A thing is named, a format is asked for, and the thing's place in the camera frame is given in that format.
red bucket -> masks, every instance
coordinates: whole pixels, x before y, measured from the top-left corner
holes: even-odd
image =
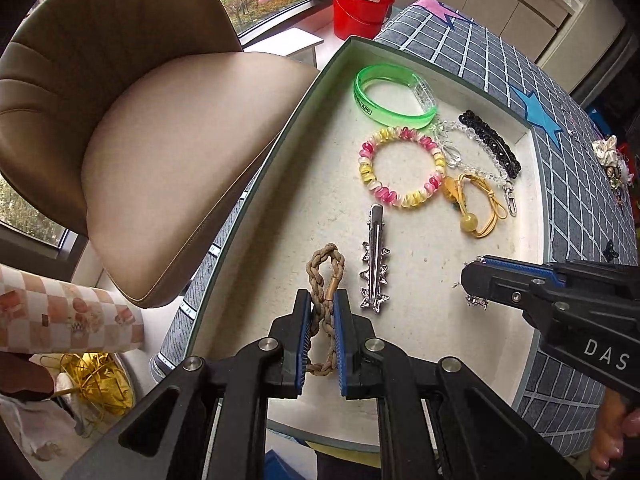
[[[373,40],[395,0],[334,0],[334,34],[341,40],[361,36]]]

brown leather chair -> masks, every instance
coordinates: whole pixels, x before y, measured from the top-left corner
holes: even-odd
[[[0,57],[0,171],[126,298],[175,298],[318,71],[219,0],[46,0]]]

star pattern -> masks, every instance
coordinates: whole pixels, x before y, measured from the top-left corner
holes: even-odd
[[[464,16],[461,16],[454,10],[448,9],[438,0],[418,0],[414,3],[414,5],[420,6],[423,9],[428,10],[431,14],[433,14],[434,18],[438,18],[444,25],[449,27],[451,30],[456,30],[453,26],[452,18],[456,18],[457,20],[462,20],[465,23],[473,23],[471,20],[466,19]]]
[[[524,104],[524,109],[526,111],[525,120],[530,124],[542,128],[549,136],[549,139],[551,139],[558,151],[561,151],[560,137],[558,136],[558,133],[562,132],[562,126],[556,123],[553,118],[548,113],[546,113],[546,110],[543,108],[540,99],[538,99],[538,95],[534,91],[531,91],[529,95],[526,95],[524,92],[518,90],[515,86],[509,86],[511,90],[515,92],[515,94],[520,99],[522,99],[522,103]]]

human hand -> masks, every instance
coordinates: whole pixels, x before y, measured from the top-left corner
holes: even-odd
[[[627,413],[628,406],[619,393],[606,389],[598,409],[596,428],[589,456],[600,469],[609,468],[609,460],[621,458],[623,437],[640,435],[640,409]]]

chair seat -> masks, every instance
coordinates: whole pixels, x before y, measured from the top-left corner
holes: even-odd
[[[180,292],[317,74],[257,52],[185,56],[111,105],[82,190],[89,238],[129,301]]]

